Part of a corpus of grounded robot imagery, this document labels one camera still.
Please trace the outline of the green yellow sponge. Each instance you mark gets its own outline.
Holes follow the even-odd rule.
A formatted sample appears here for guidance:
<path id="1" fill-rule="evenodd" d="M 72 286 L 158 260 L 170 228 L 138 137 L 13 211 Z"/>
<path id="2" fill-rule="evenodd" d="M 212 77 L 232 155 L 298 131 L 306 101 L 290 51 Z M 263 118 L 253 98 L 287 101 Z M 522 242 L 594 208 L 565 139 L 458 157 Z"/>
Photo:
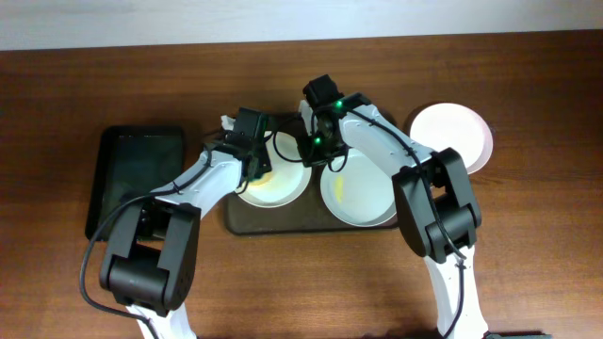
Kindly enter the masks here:
<path id="1" fill-rule="evenodd" d="M 265 174 L 263 174 L 258 179 L 250 180 L 249 186 L 261 186 L 261 185 L 264 185 L 264 184 L 268 183 L 272 179 L 272 177 L 273 177 L 273 174 L 271 172 L 265 173 Z"/>

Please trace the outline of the cream plastic plate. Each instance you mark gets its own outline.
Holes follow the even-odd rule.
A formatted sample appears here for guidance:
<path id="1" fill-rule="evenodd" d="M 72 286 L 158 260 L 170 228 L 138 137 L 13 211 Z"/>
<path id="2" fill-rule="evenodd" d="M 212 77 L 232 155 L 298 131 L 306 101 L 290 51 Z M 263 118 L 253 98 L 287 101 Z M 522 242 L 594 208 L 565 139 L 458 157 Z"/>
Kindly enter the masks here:
<path id="1" fill-rule="evenodd" d="M 286 133 L 278 132 L 266 142 L 272 165 L 272 179 L 261 186 L 249 186 L 236 192 L 244 202 L 260 208 L 276 208 L 295 201 L 307 188 L 312 169 L 302 163 L 296 139 Z"/>

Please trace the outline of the pale green plastic plate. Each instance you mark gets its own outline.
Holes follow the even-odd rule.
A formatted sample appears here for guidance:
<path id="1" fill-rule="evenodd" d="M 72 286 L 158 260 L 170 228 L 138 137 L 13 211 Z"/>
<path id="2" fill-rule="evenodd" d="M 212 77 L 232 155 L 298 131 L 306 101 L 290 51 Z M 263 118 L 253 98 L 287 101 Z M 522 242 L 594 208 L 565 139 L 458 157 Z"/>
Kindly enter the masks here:
<path id="1" fill-rule="evenodd" d="M 319 181 L 328 210 L 354 227 L 377 227 L 396 216 L 392 181 L 363 153 L 350 149 L 325 167 Z"/>

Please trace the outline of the pink plastic plate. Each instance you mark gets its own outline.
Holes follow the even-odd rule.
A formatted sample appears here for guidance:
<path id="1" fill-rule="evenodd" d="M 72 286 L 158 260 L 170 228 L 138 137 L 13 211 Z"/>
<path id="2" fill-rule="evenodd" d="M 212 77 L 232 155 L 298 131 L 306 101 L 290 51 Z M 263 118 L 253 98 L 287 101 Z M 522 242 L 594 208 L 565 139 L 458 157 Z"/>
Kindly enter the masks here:
<path id="1" fill-rule="evenodd" d="M 441 152 L 455 150 L 469 174 L 481 170 L 494 150 L 493 133 L 473 109 L 454 103 L 438 103 L 422 108 L 412 119 L 410 138 Z"/>

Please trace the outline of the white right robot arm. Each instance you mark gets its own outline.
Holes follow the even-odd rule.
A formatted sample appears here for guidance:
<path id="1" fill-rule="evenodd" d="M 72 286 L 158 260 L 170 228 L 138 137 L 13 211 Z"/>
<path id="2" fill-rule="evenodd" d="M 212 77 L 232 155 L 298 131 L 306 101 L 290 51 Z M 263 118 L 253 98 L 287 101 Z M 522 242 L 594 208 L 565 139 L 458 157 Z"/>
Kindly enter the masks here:
<path id="1" fill-rule="evenodd" d="M 428 268 L 444 338 L 484 338 L 474 273 L 481 210 L 460 155 L 434 151 L 406 136 L 375 105 L 339 99 L 328 105 L 301 101 L 308 133 L 305 165 L 323 165 L 348 148 L 376 165 L 393 186 L 398 226 Z"/>

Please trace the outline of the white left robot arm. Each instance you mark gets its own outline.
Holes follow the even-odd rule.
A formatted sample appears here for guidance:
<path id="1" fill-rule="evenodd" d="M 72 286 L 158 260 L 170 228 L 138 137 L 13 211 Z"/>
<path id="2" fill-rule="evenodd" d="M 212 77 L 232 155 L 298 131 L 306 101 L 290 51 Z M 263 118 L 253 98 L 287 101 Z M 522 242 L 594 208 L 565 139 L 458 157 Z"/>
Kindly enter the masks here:
<path id="1" fill-rule="evenodd" d="M 171 183 L 114 208 L 100 285 L 146 338 L 192 338 L 185 307 L 195 274 L 200 221 L 224 196 L 269 172 L 267 136 L 229 132 L 204 147 Z"/>

